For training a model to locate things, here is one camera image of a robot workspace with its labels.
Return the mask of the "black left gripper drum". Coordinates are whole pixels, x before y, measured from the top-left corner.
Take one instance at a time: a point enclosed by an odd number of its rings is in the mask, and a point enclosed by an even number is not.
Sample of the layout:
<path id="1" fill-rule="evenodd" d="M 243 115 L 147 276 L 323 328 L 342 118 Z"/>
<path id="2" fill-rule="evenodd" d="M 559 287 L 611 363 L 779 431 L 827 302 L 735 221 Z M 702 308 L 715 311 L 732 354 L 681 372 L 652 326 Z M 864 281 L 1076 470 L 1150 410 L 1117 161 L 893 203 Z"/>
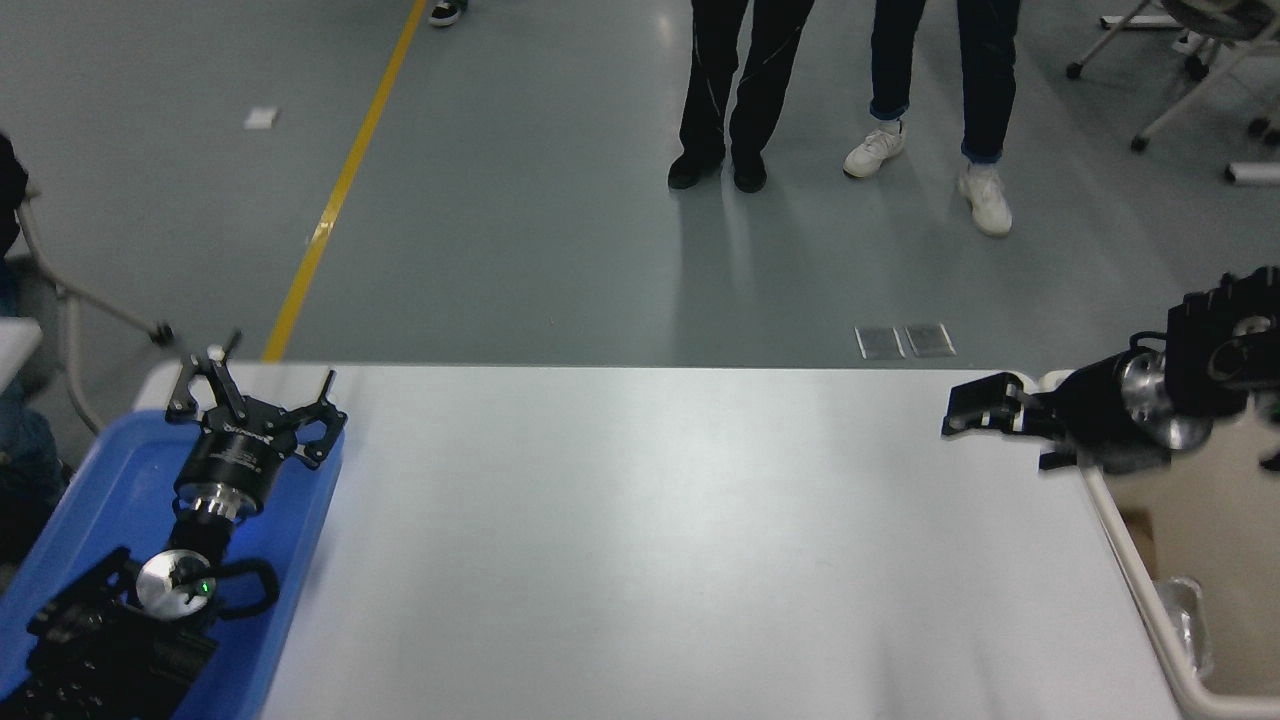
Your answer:
<path id="1" fill-rule="evenodd" d="M 243 418 L 228 406 L 207 411 L 175 479 L 177 496 L 193 501 L 224 486 L 252 501 L 269 500 L 284 461 L 298 446 L 300 425 L 289 423 L 287 414 L 252 396 L 244 400 Z"/>

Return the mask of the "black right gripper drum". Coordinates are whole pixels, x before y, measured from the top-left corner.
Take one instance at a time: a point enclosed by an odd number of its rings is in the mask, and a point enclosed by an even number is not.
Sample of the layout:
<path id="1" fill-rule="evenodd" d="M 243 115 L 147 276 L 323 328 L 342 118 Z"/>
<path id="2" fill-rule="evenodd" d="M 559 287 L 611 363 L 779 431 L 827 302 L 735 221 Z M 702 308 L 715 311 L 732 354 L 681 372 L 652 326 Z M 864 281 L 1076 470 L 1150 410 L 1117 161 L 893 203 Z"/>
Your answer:
<path id="1" fill-rule="evenodd" d="M 1060 425 L 1053 441 L 1053 468 L 1076 465 L 1102 471 L 1130 471 L 1133 424 L 1120 393 L 1123 360 L 1102 360 L 1066 374 L 1050 392 L 1050 409 Z"/>

